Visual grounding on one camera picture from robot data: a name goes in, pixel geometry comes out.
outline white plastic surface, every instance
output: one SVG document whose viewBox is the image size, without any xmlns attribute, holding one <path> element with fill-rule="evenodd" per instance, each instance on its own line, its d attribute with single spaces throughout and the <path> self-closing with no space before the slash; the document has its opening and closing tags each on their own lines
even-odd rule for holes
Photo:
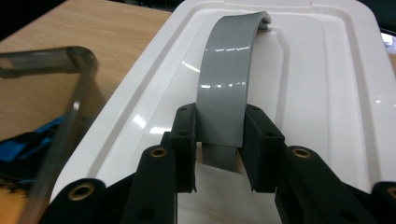
<svg viewBox="0 0 396 224">
<path fill-rule="evenodd" d="M 314 149 L 342 181 L 365 191 L 396 181 L 396 84 L 372 12 L 357 1 L 185 1 L 149 44 L 65 166 L 53 197 L 83 177 L 111 185 L 196 100 L 206 40 L 222 16 L 267 11 L 247 102 L 288 145 Z M 279 223 L 274 195 L 245 175 L 196 165 L 198 193 L 178 195 L 179 223 Z"/>
</svg>

